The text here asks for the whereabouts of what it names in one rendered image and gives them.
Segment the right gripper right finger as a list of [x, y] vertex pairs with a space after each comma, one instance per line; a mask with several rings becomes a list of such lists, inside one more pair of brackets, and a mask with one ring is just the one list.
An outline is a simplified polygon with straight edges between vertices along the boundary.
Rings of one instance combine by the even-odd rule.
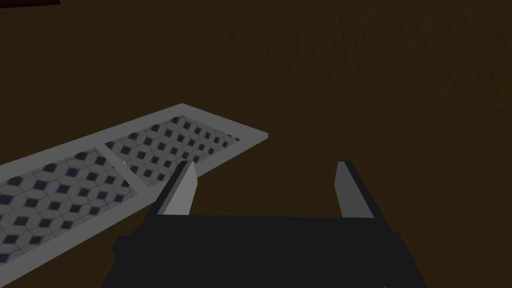
[[360, 173], [350, 161], [339, 161], [337, 163], [334, 188], [342, 217], [384, 218]]

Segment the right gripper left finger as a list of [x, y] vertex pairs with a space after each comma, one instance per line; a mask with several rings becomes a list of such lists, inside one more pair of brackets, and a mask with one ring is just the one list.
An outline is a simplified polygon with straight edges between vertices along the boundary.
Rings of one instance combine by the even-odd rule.
[[197, 186], [194, 162], [181, 161], [153, 203], [149, 215], [188, 215]]

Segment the grey framed patterned door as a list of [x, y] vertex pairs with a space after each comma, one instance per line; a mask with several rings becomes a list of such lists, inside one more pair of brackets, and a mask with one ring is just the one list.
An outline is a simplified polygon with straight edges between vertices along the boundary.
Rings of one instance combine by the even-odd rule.
[[0, 288], [267, 138], [181, 103], [0, 165]]

